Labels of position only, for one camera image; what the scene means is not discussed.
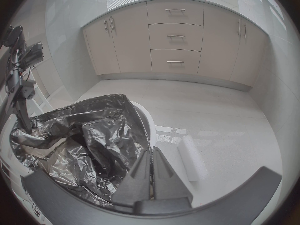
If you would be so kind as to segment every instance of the black cable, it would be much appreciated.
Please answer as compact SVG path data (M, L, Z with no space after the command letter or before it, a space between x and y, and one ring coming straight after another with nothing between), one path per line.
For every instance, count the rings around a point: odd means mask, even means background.
M30 72L31 72L31 67L29 68L29 73L28 73L28 77L26 78L26 81L28 80L28 78L30 76Z

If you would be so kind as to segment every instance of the paper towel roll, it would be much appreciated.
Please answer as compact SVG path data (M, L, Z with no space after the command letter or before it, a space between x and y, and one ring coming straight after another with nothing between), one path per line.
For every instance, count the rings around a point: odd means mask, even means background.
M199 181L208 175L208 170L194 144L191 135L184 136L177 146L189 181Z

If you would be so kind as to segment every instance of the metal handle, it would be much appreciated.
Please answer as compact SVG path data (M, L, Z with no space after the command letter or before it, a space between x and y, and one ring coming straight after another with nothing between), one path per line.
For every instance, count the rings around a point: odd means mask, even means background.
M185 9L166 9L166 11L185 11Z
M107 32L106 20L105 19L103 19L103 20L104 20L105 32Z
M245 38L246 38L246 34L247 34L247 23L245 23Z
M180 36L180 35L167 35L167 37L185 38L185 36Z
M238 34L241 35L241 20L238 20Z
M114 30L115 29L115 26L113 25L113 18L110 16L110 21L112 23L112 29Z

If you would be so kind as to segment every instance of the cabinet door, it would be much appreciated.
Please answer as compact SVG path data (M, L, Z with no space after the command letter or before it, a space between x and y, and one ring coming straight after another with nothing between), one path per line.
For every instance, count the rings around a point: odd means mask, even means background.
M203 11L203 42L198 75L229 80L238 54L241 17L207 3L203 3Z
M119 73L109 16L105 15L88 24L83 32L96 74Z
M146 2L120 8L109 15L121 72L151 72Z
M262 63L266 36L260 28L242 18L242 36L231 81L254 86Z

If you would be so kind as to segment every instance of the beige cabinet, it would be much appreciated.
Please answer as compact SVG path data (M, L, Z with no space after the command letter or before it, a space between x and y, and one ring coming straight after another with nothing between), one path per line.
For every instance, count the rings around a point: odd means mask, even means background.
M188 0L147 2L149 24L186 23L203 25L203 3Z
M119 73L109 16L100 17L85 26L83 34L96 74Z
M253 87L265 48L266 34L245 18L242 18L241 41L230 80Z
M201 51L203 26L182 23L149 25L151 49Z
M109 16L121 73L151 72L146 2L117 9Z
M174 49L151 50L152 71L197 74L201 52Z
M229 80L238 54L241 16L203 4L203 43L198 75Z

